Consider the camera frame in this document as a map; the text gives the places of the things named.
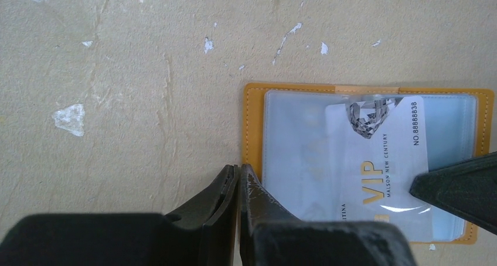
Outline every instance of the black plastic part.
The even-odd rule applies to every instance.
[[[410,193],[497,234],[497,152],[419,175]]]
[[[303,222],[261,185],[240,174],[240,254],[245,266],[415,266],[399,230],[380,222]]]
[[[0,265],[231,265],[238,170],[165,216],[29,216],[0,244]]]

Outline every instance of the card holder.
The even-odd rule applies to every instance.
[[[430,170],[470,158],[475,139],[475,97],[422,98]],[[302,220],[332,220],[330,187],[338,187],[328,163],[346,156],[329,160],[333,156],[327,150],[324,112],[327,106],[340,103],[340,94],[271,90],[265,95],[263,185]],[[432,213],[434,241],[452,241],[463,235],[462,219],[436,208]]]
[[[435,127],[439,131],[444,131],[450,135],[450,132],[469,132],[468,134],[463,134],[459,136],[459,138],[449,137],[443,142],[438,142],[435,139],[435,142],[432,140],[430,142],[431,145],[428,145],[428,161],[430,169],[439,168],[445,166],[447,164],[451,164],[454,162],[454,158],[452,156],[456,155],[457,158],[469,158],[472,155],[482,155],[488,152],[489,145],[489,134],[488,128],[491,120],[491,112],[493,107],[493,92],[491,90],[481,90],[481,89],[456,89],[456,88],[395,88],[395,87],[355,87],[355,86],[331,86],[331,85],[313,85],[313,84],[271,84],[271,83],[251,83],[246,86],[245,89],[245,103],[244,103],[244,146],[242,147],[242,157],[244,162],[248,162],[252,164],[255,168],[256,173],[261,176],[262,166],[263,166],[263,133],[264,132],[264,96],[268,91],[271,90],[283,90],[283,91],[293,91],[295,92],[307,92],[311,93],[311,96],[322,103],[322,106],[328,105],[332,103],[338,98],[326,97],[317,95],[318,93],[328,93],[328,94],[373,94],[373,93],[383,93],[383,95],[392,95],[398,96],[399,94],[421,94],[422,96],[426,96],[429,99],[429,104],[439,105],[445,107],[445,111],[440,113],[439,107],[427,107],[427,119],[434,120],[434,118],[440,118],[440,114],[445,114],[447,112],[460,110],[458,113],[460,114],[459,118],[462,118],[464,121],[471,120],[473,123],[464,123],[458,121],[457,118],[446,118],[442,121],[437,121],[442,123],[445,129],[440,129],[441,127]],[[445,94],[444,98],[439,98],[440,94]],[[266,104],[268,110],[271,106],[272,100],[269,99],[269,105]],[[303,98],[297,104],[292,104],[290,101],[289,104],[285,104],[288,109],[299,107],[300,105],[310,103],[311,100],[308,98]],[[307,122],[309,124],[321,124],[324,121],[324,117],[321,120],[316,119],[312,114],[314,110],[309,110],[306,112],[302,118],[302,122]],[[302,135],[302,129],[298,128],[298,125],[288,124],[288,128],[296,132],[300,132]],[[428,129],[427,127],[427,138],[433,139],[433,136],[439,136],[439,132],[437,130],[433,131]],[[318,149],[320,146],[325,147],[325,141],[322,140],[322,135],[318,135],[317,133],[307,133],[307,138],[313,140],[313,146],[315,149]],[[290,139],[286,139],[286,142],[290,142],[291,140],[299,141],[297,135],[292,136]],[[285,145],[279,146],[278,149],[280,152],[287,152],[292,150],[291,147]],[[452,144],[451,146],[454,148],[452,151],[441,150],[440,146]],[[455,149],[454,144],[461,145]],[[291,160],[289,164],[296,162],[296,160]],[[278,188],[281,190],[285,190],[285,184],[287,182],[287,178],[291,177],[291,174],[288,173],[288,168],[285,165],[285,161],[278,161],[270,166],[278,166],[280,172],[284,172],[284,175],[280,178],[274,178],[274,181],[278,182]],[[286,186],[286,190],[291,191],[292,189],[289,186]],[[459,226],[459,230],[464,229],[464,235],[453,241],[452,243],[457,244],[472,244],[476,240],[477,229],[471,223],[461,224],[461,220],[458,218],[454,218],[451,214],[444,213],[440,211],[434,211],[434,213],[440,213],[437,217],[442,218],[446,216],[446,218],[442,219],[440,222],[450,222],[451,226]],[[458,237],[461,234],[457,228],[444,229],[437,226],[434,226],[434,230],[436,230],[434,237],[436,240],[444,240],[450,241],[453,238]]]

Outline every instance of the card slot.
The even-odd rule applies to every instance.
[[[274,104],[273,104],[274,96],[275,96],[275,95],[276,95],[276,96],[283,95],[282,93],[291,94],[291,95],[290,95],[290,97],[293,97],[293,98],[291,98],[291,99],[295,99],[295,97],[300,97],[300,99],[302,99],[303,97],[306,97],[307,99],[310,99],[311,97],[319,97],[319,98],[318,98],[319,100],[326,100],[326,99],[325,99],[325,98],[323,98],[323,97],[326,97],[326,96],[328,96],[328,97],[329,97],[329,96],[336,96],[336,97],[339,97],[339,96],[340,96],[340,97],[343,97],[343,95],[340,95],[340,94],[317,94],[317,93],[298,93],[298,92],[290,92],[290,93],[288,93],[288,92],[286,92],[286,91],[269,91],[269,92],[266,94],[266,95],[267,95],[267,96],[266,96],[266,101],[265,101],[265,102],[266,102],[266,105],[265,105],[265,109],[264,109],[264,112],[265,112],[264,116],[265,116],[265,117],[264,117],[264,133],[263,133],[263,136],[264,136],[263,140],[264,140],[264,142],[263,142],[263,173],[262,173],[262,174],[263,174],[263,183],[264,183],[265,185],[266,185],[267,183],[273,183],[273,182],[276,182],[277,184],[276,184],[276,185],[273,185],[273,186],[275,186],[275,187],[276,187],[276,186],[279,186],[279,187],[285,187],[285,189],[284,189],[284,188],[281,188],[281,191],[277,191],[277,190],[276,190],[274,193],[273,193],[272,191],[270,191],[270,192],[271,192],[271,193],[273,193],[273,195],[275,195],[275,196],[276,196],[276,195],[278,195],[278,194],[284,193],[285,191],[287,192],[287,191],[289,191],[289,190],[292,190],[292,184],[290,184],[290,183],[286,183],[286,182],[285,182],[285,180],[284,180],[284,179],[285,179],[285,177],[284,177],[284,176],[278,176],[278,175],[275,175],[275,174],[273,174],[273,173],[269,172],[269,171],[271,171],[271,170],[277,170],[277,169],[279,169],[280,171],[284,171],[285,173],[287,173],[287,172],[288,172],[288,169],[281,169],[281,166],[280,166],[280,165],[277,165],[276,163],[275,163],[275,167],[274,167],[273,169],[268,169],[268,160],[269,160],[269,158],[271,158],[271,153],[270,153],[270,152],[271,152],[271,151],[273,151],[271,148],[272,148],[272,147],[274,147],[274,145],[272,145],[272,146],[271,146],[271,141],[272,141],[272,140],[271,140],[271,138],[270,138],[270,135],[269,135],[269,134],[267,134],[267,132],[271,132],[271,129],[270,129],[271,124],[275,122],[274,120],[272,120],[272,118],[274,118],[274,117],[273,117],[273,115],[272,115],[272,113],[271,113],[271,110],[275,107],[275,106],[274,106]],[[471,96],[465,96],[465,95],[461,95],[461,96],[460,96],[460,95],[455,95],[455,96],[434,96],[434,95],[428,95],[428,96],[426,96],[426,98],[427,98],[428,100],[430,100],[430,99],[436,100],[436,99],[442,99],[442,98],[445,98],[445,99],[454,99],[454,98],[456,98],[456,99],[458,99],[458,100],[460,99],[461,101],[463,101],[463,102],[462,102],[462,103],[463,103],[463,104],[462,104],[462,107],[460,108],[460,109],[463,109],[463,112],[462,112],[462,117],[463,117],[463,118],[462,118],[462,120],[463,120],[463,121],[467,121],[467,120],[468,120],[468,119],[467,119],[467,115],[468,115],[468,107],[469,107],[469,106],[468,106],[468,100],[470,100],[470,99],[474,99],[474,98],[473,98],[473,97],[471,97]],[[328,104],[326,104],[326,103],[329,103],[329,102],[330,102],[330,101],[325,102],[324,104],[322,104],[322,106],[323,106],[323,107],[325,107],[326,105],[328,105]],[[297,111],[299,110],[298,106],[299,106],[299,105],[298,105],[298,103],[288,103],[288,104],[286,105],[286,107],[287,107],[287,108],[288,108],[288,107],[290,107],[290,108],[288,108],[288,110],[289,110],[289,112],[292,112],[292,115],[293,115],[293,116],[292,116],[292,119],[293,119],[293,120],[298,119],[298,114],[294,113],[294,111],[295,111],[295,110],[297,110]],[[294,134],[296,134],[296,135],[305,135],[305,134],[306,134],[306,130],[305,130],[305,129],[300,129],[300,130],[298,130],[298,129],[299,129],[298,127],[293,128],[293,129],[291,128],[292,126],[299,126],[299,125],[301,125],[301,124],[302,124],[301,122],[298,122],[298,121],[297,121],[297,125],[292,125],[292,123],[293,123],[293,122],[291,122],[291,121],[287,121],[287,124],[285,125],[287,128],[290,128],[290,132],[293,132],[293,133],[294,133]],[[277,131],[282,131],[281,127],[276,126],[276,128],[277,128]],[[467,123],[463,123],[463,124],[462,124],[462,132],[466,132],[466,131],[468,130],[468,128],[471,128],[471,127],[468,127],[468,124],[467,124]],[[300,138],[297,138],[295,135],[294,135],[294,136],[292,136],[292,137],[286,138],[286,139],[289,139],[289,140],[292,140],[292,139],[293,139],[293,140],[297,140],[297,141],[298,141],[298,142],[300,142],[300,143],[304,142],[304,140],[305,140],[305,139],[300,139]],[[471,147],[473,146],[473,144],[469,144],[469,145],[468,145],[468,144],[467,144],[467,141],[461,141],[459,144],[460,144],[460,145],[462,145],[462,146],[460,146],[460,148],[459,148],[459,150],[458,150],[458,153],[457,153],[458,158],[460,158],[460,156],[466,155],[466,153],[467,153],[467,151],[468,151],[468,150],[467,150],[467,148],[468,148],[468,147],[469,147],[469,148],[471,148]],[[285,159],[284,159],[284,158],[283,158],[283,159],[280,159],[280,161],[278,161],[278,163],[280,163],[280,164],[281,164],[281,163],[284,163],[284,162],[285,162]],[[295,163],[295,159],[290,160],[290,163],[291,163],[292,165],[294,165],[294,166],[295,166],[295,165],[297,165],[297,166],[299,166],[299,165],[300,165],[300,166],[301,166],[301,163],[298,163],[298,162],[296,162],[296,163]],[[294,197],[294,198],[293,198],[293,200],[288,200],[288,199],[287,199],[287,200],[285,200],[285,199],[281,199],[281,200],[280,200],[280,202],[282,202],[282,204],[284,204],[283,202],[288,202],[287,204],[289,204],[289,202],[293,202],[293,201],[295,200],[295,198],[296,198],[296,197]]]

